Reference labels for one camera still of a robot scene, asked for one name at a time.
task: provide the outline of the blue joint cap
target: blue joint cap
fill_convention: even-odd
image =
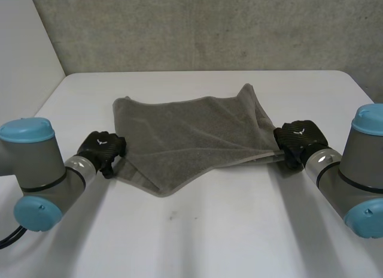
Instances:
[[[343,220],[360,237],[383,237],[383,198],[368,200],[354,206]]]
[[[14,143],[36,143],[54,137],[50,121],[32,117],[9,121],[0,126],[0,140]]]
[[[16,221],[31,231],[51,230],[62,218],[62,212],[55,204],[41,197],[24,196],[14,206]]]
[[[367,104],[359,107],[352,128],[375,136],[383,136],[383,104]]]

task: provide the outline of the table surface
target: table surface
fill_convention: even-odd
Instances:
[[[245,83],[275,126],[311,119],[344,149],[356,109],[371,103],[339,71],[73,74],[37,116],[62,156],[88,133],[114,131],[112,103],[235,96]],[[0,238],[17,226],[16,178],[0,178]],[[304,173],[274,165],[213,170],[167,198],[98,176],[63,221],[0,251],[0,277],[382,277],[383,240],[354,235]]]

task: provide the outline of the black cable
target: black cable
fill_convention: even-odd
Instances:
[[[26,228],[19,226],[15,231],[13,231],[8,237],[0,241],[0,250],[8,247],[9,245],[15,243],[21,236],[26,232]]]

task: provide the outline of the white logo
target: white logo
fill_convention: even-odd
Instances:
[[[303,128],[302,131],[299,131],[299,132],[293,131],[293,133],[303,135],[304,131],[305,131],[305,129]]]
[[[98,142],[98,144],[100,144],[100,145],[101,145],[101,144],[107,144],[107,143],[108,143],[107,141],[104,141],[104,142],[103,142],[103,141],[99,141],[98,139],[97,139],[97,142]]]

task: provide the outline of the towel fold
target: towel fold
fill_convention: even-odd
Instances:
[[[213,168],[284,159],[250,84],[233,98],[165,104],[119,98],[113,112],[115,132],[128,148],[116,176],[159,197]]]

